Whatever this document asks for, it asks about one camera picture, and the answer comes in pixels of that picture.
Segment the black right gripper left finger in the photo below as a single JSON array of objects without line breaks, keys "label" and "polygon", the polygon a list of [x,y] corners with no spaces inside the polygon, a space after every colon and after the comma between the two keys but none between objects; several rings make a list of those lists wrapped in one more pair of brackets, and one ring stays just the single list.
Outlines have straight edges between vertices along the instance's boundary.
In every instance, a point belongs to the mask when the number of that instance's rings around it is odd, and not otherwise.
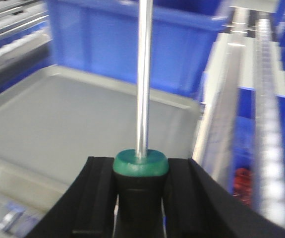
[{"label": "black right gripper left finger", "polygon": [[117,197],[113,162],[113,158],[89,157],[68,190],[27,237],[111,238]]}]

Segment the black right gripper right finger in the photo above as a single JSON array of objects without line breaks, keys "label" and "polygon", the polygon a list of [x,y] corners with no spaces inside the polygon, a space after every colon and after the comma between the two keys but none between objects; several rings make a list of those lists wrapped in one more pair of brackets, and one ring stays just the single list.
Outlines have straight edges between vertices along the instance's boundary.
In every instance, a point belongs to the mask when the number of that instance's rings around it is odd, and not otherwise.
[{"label": "black right gripper right finger", "polygon": [[170,158],[168,162],[167,237],[285,238],[285,229],[230,195],[194,160]]}]

